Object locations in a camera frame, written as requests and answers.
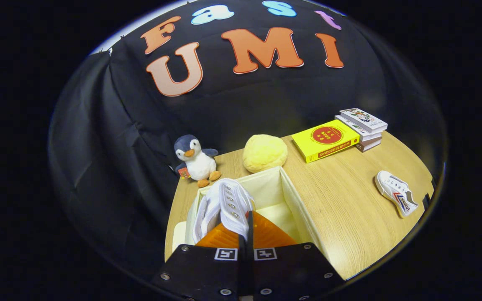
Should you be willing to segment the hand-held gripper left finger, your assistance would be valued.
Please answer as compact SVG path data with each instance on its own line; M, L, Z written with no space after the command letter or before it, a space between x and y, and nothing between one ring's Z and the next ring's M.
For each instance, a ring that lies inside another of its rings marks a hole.
M249 295L246 240L236 248L181 244L151 278L151 285L177 301L239 301Z

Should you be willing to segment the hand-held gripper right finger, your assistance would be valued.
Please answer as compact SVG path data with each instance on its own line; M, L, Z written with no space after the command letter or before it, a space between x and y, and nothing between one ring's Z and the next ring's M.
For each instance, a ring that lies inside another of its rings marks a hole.
M253 300L315 301L346 284L313 242L296 242L254 210L247 219L247 294Z

